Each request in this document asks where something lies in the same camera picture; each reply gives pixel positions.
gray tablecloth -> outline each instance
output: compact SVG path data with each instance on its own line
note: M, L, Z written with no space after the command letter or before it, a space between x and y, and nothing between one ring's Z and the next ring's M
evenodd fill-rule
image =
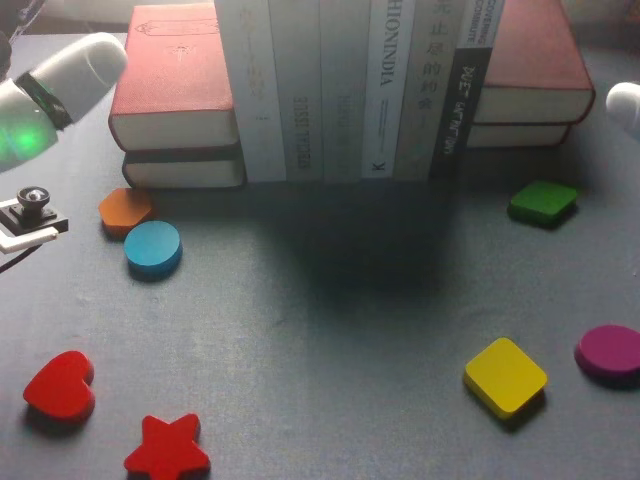
M21 38L12 75L73 36ZM592 384L589 328L640 328L639 145L604 115L638 58L585 50L598 98L558 149L476 152L428 187L250 185L155 195L184 258L164 282L127 272L97 206L125 185L111 98L0 176L48 188L69 233L0 276L0 476L125 477L147 414L199 414L216 480L640 478L640 392ZM511 222L534 179L580 188L545 231ZM462 384L498 336L549 375L546 406L503 429ZM96 409L79 431L25 421L22 390L86 352Z

yellow block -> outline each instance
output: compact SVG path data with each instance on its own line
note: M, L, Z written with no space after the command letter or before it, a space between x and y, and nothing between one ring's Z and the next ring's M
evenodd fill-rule
M508 338L498 338L471 360L464 383L506 420L547 384L547 374Z

red book cover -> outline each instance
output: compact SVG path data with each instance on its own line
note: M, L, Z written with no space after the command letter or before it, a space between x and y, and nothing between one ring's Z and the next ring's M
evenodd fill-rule
M595 90L561 0L505 1L482 96L475 123L586 116Z
M109 115L123 150L238 141L212 3L134 7L125 49L129 63Z

purple oval block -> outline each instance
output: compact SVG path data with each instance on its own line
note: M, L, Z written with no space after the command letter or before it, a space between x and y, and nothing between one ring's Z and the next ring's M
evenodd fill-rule
M576 347L575 359L590 376L625 380L640 372L640 333L620 325L589 330Z

orange hexagon block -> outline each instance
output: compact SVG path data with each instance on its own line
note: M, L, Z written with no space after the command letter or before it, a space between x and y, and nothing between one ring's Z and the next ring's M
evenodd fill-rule
M144 190L118 188L98 207L105 230L114 238L124 238L136 226L153 217L151 197Z

